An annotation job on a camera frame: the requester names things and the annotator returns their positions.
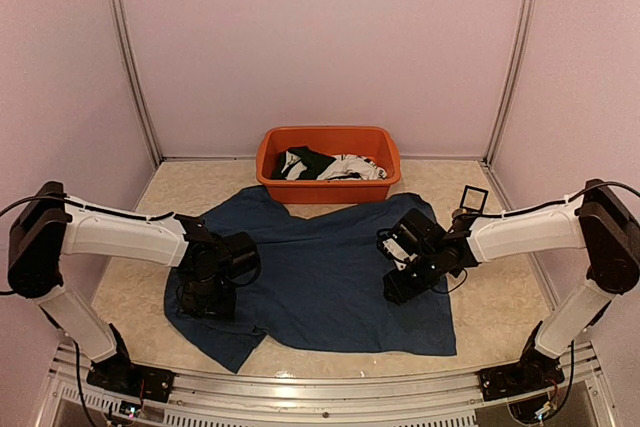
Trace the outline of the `dark blue t-shirt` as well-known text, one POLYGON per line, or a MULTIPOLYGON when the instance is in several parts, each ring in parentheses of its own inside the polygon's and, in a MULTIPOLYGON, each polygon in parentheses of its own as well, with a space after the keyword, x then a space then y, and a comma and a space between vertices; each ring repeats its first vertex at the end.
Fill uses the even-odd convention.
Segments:
POLYGON ((413 193, 304 219, 291 215, 267 190, 245 188, 202 214, 208 230, 246 232, 262 272, 237 294, 232 321, 194 318, 179 306, 177 270, 164 293, 164 315, 192 345, 236 373, 263 339, 295 349, 338 353, 457 353, 445 280, 395 305, 383 296, 392 268, 376 247, 376 233, 415 208, 430 220, 431 205, 413 193))

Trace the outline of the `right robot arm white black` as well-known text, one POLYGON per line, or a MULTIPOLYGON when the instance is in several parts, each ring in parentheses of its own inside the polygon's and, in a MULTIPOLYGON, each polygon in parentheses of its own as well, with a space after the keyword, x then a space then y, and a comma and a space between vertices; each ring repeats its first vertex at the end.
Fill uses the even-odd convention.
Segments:
POLYGON ((459 276, 496 259, 586 250, 585 280, 532 332, 511 370, 512 383, 531 391, 614 298, 639 282, 639 223, 615 194, 619 186, 592 179, 561 199, 499 214, 460 207, 448 229, 411 209, 377 235, 378 250, 395 264, 383 278, 383 295, 400 305, 434 288, 447 274, 459 276))

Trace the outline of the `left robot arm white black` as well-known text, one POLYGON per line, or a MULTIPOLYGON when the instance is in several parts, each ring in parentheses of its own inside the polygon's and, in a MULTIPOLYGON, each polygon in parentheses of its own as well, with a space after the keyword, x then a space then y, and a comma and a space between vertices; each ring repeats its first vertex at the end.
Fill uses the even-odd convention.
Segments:
POLYGON ((61 256, 92 254, 175 268, 179 306, 195 318, 233 319, 236 292, 243 286, 239 279, 253 283, 261 273, 248 233, 221 236, 197 217, 112 210, 67 194, 56 181, 3 211, 15 208, 22 211, 9 230, 11 292, 34 301, 84 350, 95 382, 110 382, 121 392, 141 384, 143 368, 131 360, 117 329, 65 285, 61 256))

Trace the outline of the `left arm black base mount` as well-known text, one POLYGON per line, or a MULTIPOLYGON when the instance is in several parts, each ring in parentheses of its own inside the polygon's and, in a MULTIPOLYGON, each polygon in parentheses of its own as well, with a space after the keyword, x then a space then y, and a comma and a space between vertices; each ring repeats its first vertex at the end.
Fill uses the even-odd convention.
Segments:
POLYGON ((127 373, 99 372, 92 368, 87 375, 89 385, 143 401, 167 403, 176 374, 170 370, 134 364, 127 373))

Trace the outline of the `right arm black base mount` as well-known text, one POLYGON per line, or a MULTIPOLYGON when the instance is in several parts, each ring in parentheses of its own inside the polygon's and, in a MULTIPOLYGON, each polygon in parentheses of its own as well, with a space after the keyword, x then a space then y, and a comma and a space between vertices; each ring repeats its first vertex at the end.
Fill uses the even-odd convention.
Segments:
POLYGON ((478 372, 484 401, 494 401, 553 387, 565 380, 558 366, 542 367, 520 362, 485 368, 478 372))

